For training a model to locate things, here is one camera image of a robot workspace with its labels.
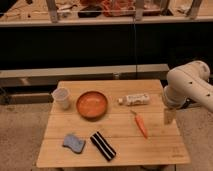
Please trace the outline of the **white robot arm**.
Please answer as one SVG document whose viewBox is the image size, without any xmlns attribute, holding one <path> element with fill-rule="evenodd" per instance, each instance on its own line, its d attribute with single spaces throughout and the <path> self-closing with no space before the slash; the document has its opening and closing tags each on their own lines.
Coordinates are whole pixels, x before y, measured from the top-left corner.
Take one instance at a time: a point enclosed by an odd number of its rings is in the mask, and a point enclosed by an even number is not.
<svg viewBox="0 0 213 171">
<path fill-rule="evenodd" d="M 167 85 L 163 88 L 162 101 L 164 123 L 169 125 L 176 117 L 187 99 L 191 99 L 213 112 L 213 85 L 208 80 L 209 66 L 200 60 L 195 60 L 171 69 L 166 76 Z"/>
</svg>

